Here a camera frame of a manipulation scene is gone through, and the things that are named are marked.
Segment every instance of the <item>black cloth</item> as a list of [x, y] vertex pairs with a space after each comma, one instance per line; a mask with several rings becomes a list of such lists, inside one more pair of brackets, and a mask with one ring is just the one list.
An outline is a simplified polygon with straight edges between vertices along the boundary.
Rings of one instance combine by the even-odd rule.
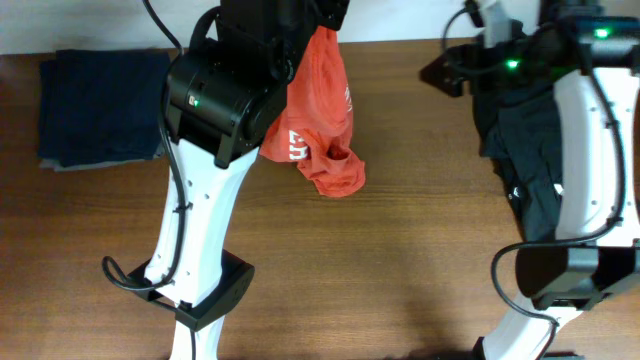
[[562, 198], [562, 138], [553, 86], [474, 97], [481, 155], [495, 160], [527, 241], [553, 238]]
[[63, 167], [152, 159], [166, 53], [65, 50], [40, 66], [38, 155]]

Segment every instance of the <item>wood grain surface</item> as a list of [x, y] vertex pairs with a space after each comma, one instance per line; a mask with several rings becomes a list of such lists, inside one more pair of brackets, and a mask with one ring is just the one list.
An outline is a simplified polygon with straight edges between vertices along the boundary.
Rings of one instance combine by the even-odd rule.
[[[226, 248], [256, 277], [228, 317], [222, 359], [401, 359], [470, 349], [507, 310], [493, 254], [520, 241], [492, 164], [478, 155], [471, 98], [418, 80], [437, 43], [342, 45], [367, 185], [333, 200], [292, 165], [260, 159]], [[166, 359], [174, 320], [116, 289], [156, 245], [164, 160], [55, 174], [38, 168], [38, 64], [0, 57], [0, 358]], [[502, 278], [515, 291], [512, 259]], [[601, 304], [553, 346], [640, 358], [640, 292]]]

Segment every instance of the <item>folded navy fabric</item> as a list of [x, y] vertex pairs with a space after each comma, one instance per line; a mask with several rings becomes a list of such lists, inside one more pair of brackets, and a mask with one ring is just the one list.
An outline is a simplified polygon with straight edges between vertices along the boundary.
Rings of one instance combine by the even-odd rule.
[[65, 50], [40, 66], [38, 155], [62, 167], [149, 160], [166, 53]]

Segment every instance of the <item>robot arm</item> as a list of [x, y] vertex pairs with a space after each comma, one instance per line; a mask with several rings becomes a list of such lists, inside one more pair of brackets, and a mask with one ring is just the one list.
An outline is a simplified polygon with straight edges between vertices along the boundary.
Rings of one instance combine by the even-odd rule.
[[[160, 120], [169, 190], [153, 257], [126, 276], [106, 257], [103, 270], [117, 286], [175, 313], [172, 360], [216, 359], [224, 316], [255, 272], [223, 250], [236, 196], [286, 106], [311, 36], [318, 26], [339, 30], [349, 0], [222, 0], [197, 22], [186, 55], [143, 2], [181, 50]], [[217, 41], [206, 37], [214, 22]], [[162, 297], [176, 307], [158, 303]]]
[[[497, 1], [467, 1], [466, 12], [485, 26], [484, 34], [475, 44], [447, 50], [423, 70], [423, 79], [451, 96], [462, 95], [465, 80], [473, 94], [536, 79], [555, 82], [564, 182], [555, 239], [496, 255], [494, 285], [512, 309], [474, 349], [478, 359], [532, 360], [543, 358], [556, 332], [582, 311], [640, 282], [632, 171], [640, 25], [602, 16], [597, 1], [543, 1], [540, 28], [526, 36], [515, 21], [510, 28], [496, 25], [504, 23], [499, 8]], [[569, 71], [553, 77], [550, 70], [562, 67]], [[496, 268], [516, 250], [520, 292], [511, 300]]]

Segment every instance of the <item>black cable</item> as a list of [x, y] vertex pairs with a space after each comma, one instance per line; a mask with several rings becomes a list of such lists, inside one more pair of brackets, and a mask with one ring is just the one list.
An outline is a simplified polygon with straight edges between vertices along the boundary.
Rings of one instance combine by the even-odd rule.
[[158, 306], [159, 308], [165, 309], [167, 311], [171, 311], [172, 313], [176, 312], [176, 308], [172, 305], [169, 304], [165, 304], [163, 302], [160, 302], [158, 300], [154, 300], [154, 301], [149, 301], [150, 303], [152, 303], [153, 305]]
[[449, 53], [449, 48], [447, 47], [447, 36], [449, 34], [449, 29], [451, 28], [451, 25], [453, 24], [453, 22], [458, 17], [460, 17], [461, 15], [466, 14], [468, 12], [469, 11], [466, 8], [460, 9], [457, 13], [455, 13], [451, 17], [451, 19], [449, 19], [449, 22], [447, 22], [447, 25], [444, 27], [444, 32], [442, 34], [442, 39], [440, 41], [440, 48], [442, 50], [442, 54], [447, 59], [447, 62], [449, 63], [449, 66], [451, 66], [457, 72], [465, 74], [465, 75], [479, 76], [479, 75], [489, 74], [489, 73], [492, 73], [494, 71], [497, 71], [498, 69], [500, 69], [503, 66], [502, 63], [498, 63], [498, 64], [495, 64], [495, 65], [492, 65], [490, 67], [483, 68], [483, 69], [469, 69], [467, 67], [459, 65], [458, 61], [453, 58], [453, 55], [451, 55], [451, 53]]
[[[449, 34], [449, 29], [451, 28], [451, 25], [453, 25], [453, 22], [458, 17], [466, 13], [470, 13], [470, 10], [468, 8], [460, 9], [457, 13], [455, 13], [451, 17], [451, 19], [449, 19], [449, 21], [447, 22], [447, 25], [444, 28], [444, 32], [440, 40], [440, 48], [442, 50], [442, 54], [447, 60], [449, 66], [451, 66], [451, 68], [453, 68], [457, 72], [461, 74], [469, 75], [469, 76], [486, 75], [494, 71], [500, 70], [505, 66], [505, 64], [502, 61], [486, 68], [471, 69], [471, 68], [460, 65], [459, 61], [455, 59], [454, 56], [449, 52], [449, 47], [447, 46], [447, 39], [448, 39], [447, 37]], [[533, 33], [531, 36], [527, 38], [527, 43], [523, 45], [523, 47], [514, 54], [514, 57], [521, 58], [522, 56], [524, 56], [527, 53], [527, 51], [529, 51], [529, 49], [532, 47], [532, 45], [535, 43], [535, 40], [537, 40], [543, 33], [545, 33], [546, 31], [548, 31], [550, 28], [553, 28], [553, 27], [554, 27], [553, 24], [544, 24], [540, 26], [535, 33]]]
[[193, 330], [189, 330], [191, 333], [191, 360], [196, 360], [196, 333]]
[[153, 7], [151, 6], [151, 3], [149, 3], [149, 0], [142, 0], [142, 4], [144, 5], [144, 8], [147, 9], [147, 12], [149, 13], [149, 16], [151, 16], [151, 19], [153, 19], [153, 22], [156, 23], [156, 25], [160, 28], [162, 33], [167, 38], [169, 38], [169, 41], [171, 41], [173, 46], [176, 49], [178, 49], [178, 52], [180, 53], [180, 56], [184, 55], [184, 49], [182, 48], [182, 45], [180, 44], [180, 41], [178, 41], [178, 39], [176, 39], [176, 37], [173, 36], [171, 31], [169, 31], [169, 29], [167, 29], [167, 27], [164, 25], [162, 20], [160, 20], [160, 18], [158, 17], [158, 14], [156, 14], [156, 12], [153, 10]]
[[616, 170], [617, 170], [617, 176], [618, 176], [618, 182], [616, 185], [617, 186], [616, 205], [614, 207], [613, 214], [607, 219], [607, 222], [600, 229], [596, 230], [591, 234], [573, 238], [573, 239], [557, 240], [553, 242], [539, 242], [539, 243], [529, 242], [529, 243], [513, 244], [498, 251], [498, 253], [494, 256], [493, 261], [491, 262], [491, 280], [500, 298], [502, 298], [502, 300], [507, 305], [509, 305], [509, 307], [511, 307], [513, 310], [517, 311], [518, 313], [524, 316], [549, 321], [549, 324], [551, 327], [550, 336], [537, 359], [542, 359], [546, 354], [546, 352], [549, 350], [549, 347], [551, 346], [551, 344], [553, 343], [553, 340], [555, 339], [555, 336], [558, 331], [558, 328], [560, 327], [560, 324], [555, 318], [551, 316], [528, 311], [520, 307], [515, 302], [513, 302], [513, 300], [511, 300], [505, 294], [504, 290], [502, 289], [502, 286], [500, 286], [500, 283], [498, 280], [498, 262], [504, 255], [516, 250], [532, 249], [532, 248], [540, 249], [540, 248], [572, 247], [572, 246], [578, 246], [578, 245], [583, 245], [583, 244], [592, 242], [594, 240], [597, 240], [607, 235], [616, 227], [616, 225], [620, 221], [622, 221], [622, 212], [625, 206], [625, 198], [626, 198], [626, 191], [627, 191], [626, 168], [625, 168], [625, 161], [624, 161], [624, 147], [622, 144], [622, 135], [620, 133], [620, 123], [616, 120], [615, 114], [611, 109], [611, 105], [604, 93], [604, 90], [602, 89], [600, 82], [596, 78], [593, 66], [591, 65], [591, 61], [589, 61], [589, 58], [588, 58], [589, 55], [585, 54], [584, 50], [580, 48], [579, 45], [576, 45], [576, 47], [577, 47], [578, 54], [582, 58], [583, 60], [582, 62], [585, 65], [586, 70], [589, 74], [589, 78], [596, 91], [596, 95], [598, 96], [598, 99], [602, 107], [605, 109], [605, 113], [608, 118], [607, 127], [611, 129], [611, 132], [612, 132], [614, 150], [616, 155], [616, 166], [617, 166]]
[[[167, 70], [167, 75], [168, 75], [171, 69], [173, 68], [173, 66], [175, 65], [176, 61], [184, 54], [184, 49], [182, 48], [182, 45], [180, 45], [180, 42], [175, 38], [175, 36], [173, 36], [173, 34], [171, 34], [169, 29], [167, 29], [167, 27], [162, 23], [160, 18], [158, 18], [158, 15], [155, 13], [153, 8], [151, 7], [149, 0], [142, 0], [142, 3], [144, 4], [144, 7], [147, 9], [147, 12], [149, 13], [153, 21], [156, 23], [156, 25], [160, 28], [160, 30], [162, 30], [162, 32], [169, 38], [169, 40], [173, 43], [173, 45], [178, 50], [178, 56], [171, 62]], [[177, 238], [176, 238], [176, 246], [173, 253], [171, 266], [169, 267], [169, 271], [167, 275], [164, 276], [162, 280], [157, 284], [152, 284], [149, 286], [140, 286], [138, 284], [132, 284], [129, 281], [129, 278], [124, 274], [124, 272], [122, 271], [118, 263], [111, 256], [105, 256], [102, 259], [102, 271], [104, 272], [104, 275], [112, 284], [114, 284], [115, 286], [121, 289], [128, 290], [128, 291], [152, 291], [170, 284], [173, 280], [173, 276], [175, 275], [175, 272], [178, 269], [178, 264], [180, 263], [180, 256], [182, 254], [182, 244], [184, 243], [184, 232], [185, 232], [184, 230], [185, 230], [185, 222], [186, 222], [187, 205], [186, 205], [186, 197], [184, 193], [184, 183], [182, 181], [182, 176], [180, 175], [180, 169], [178, 167], [175, 155], [173, 153], [173, 149], [170, 144], [169, 133], [166, 127], [166, 121], [167, 121], [166, 116], [167, 116], [167, 111], [169, 106], [168, 96], [169, 96], [168, 85], [167, 85], [167, 81], [165, 80], [162, 86], [162, 98], [160, 100], [160, 108], [163, 115], [162, 117], [158, 117], [158, 127], [160, 130], [160, 138], [162, 140], [162, 146], [165, 150], [165, 153], [167, 154], [167, 157], [169, 158], [169, 167], [171, 168], [173, 179], [174, 179], [174, 182], [176, 183], [176, 190], [178, 195], [178, 207], [175, 210], [175, 212], [178, 213], [178, 232], [177, 232]], [[118, 275], [120, 280], [116, 279], [115, 276], [113, 276], [113, 274], [109, 270], [109, 266], [113, 267], [113, 269], [116, 271], [116, 274]]]

